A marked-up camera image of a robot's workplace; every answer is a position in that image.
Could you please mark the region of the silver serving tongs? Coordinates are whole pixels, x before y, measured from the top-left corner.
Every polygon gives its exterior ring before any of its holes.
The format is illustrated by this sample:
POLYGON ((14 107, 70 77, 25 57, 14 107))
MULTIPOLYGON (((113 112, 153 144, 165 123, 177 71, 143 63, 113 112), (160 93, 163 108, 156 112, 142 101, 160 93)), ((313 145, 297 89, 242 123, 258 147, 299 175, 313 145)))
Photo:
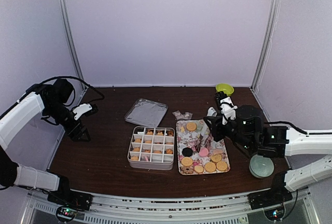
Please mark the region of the silver serving tongs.
POLYGON ((209 128, 201 130, 201 133, 199 134, 199 137, 197 138, 197 142, 195 144, 195 151, 199 152, 200 149, 203 147, 210 150, 213 140, 213 135, 211 134, 209 128))

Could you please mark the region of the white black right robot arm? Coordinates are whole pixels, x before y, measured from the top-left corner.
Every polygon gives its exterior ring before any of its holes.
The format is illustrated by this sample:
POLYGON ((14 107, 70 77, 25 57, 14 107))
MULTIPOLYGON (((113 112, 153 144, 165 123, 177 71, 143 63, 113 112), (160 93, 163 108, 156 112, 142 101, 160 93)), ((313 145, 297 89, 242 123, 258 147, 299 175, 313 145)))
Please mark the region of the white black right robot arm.
POLYGON ((230 139, 247 157, 284 158, 295 155, 323 155, 323 158, 296 170, 275 174, 271 188, 250 193, 251 209, 290 201, 292 193, 312 183, 331 177, 331 131, 304 131, 283 121, 264 126, 259 117, 204 117, 213 138, 230 139))

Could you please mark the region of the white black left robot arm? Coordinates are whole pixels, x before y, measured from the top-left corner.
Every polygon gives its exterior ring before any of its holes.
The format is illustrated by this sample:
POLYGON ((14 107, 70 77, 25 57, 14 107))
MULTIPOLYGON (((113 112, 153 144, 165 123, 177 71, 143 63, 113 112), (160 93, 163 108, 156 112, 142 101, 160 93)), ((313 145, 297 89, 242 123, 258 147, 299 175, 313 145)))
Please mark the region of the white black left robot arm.
POLYGON ((56 76, 32 85, 1 115, 1 190, 40 189, 50 201, 79 207, 91 200, 72 191, 67 177, 46 171, 56 131, 63 130, 75 142, 91 140, 81 118, 97 113, 98 107, 95 100, 73 105, 71 79, 75 77, 56 76))

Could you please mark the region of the silver tin lid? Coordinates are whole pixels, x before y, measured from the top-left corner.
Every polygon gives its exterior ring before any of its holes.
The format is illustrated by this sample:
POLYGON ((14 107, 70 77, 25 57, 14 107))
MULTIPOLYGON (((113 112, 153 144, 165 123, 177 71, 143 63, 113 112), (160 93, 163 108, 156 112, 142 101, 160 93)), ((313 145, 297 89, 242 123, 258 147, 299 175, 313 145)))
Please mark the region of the silver tin lid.
POLYGON ((147 99, 138 99, 127 112, 126 122, 144 127, 158 127, 168 110, 168 105, 147 99))

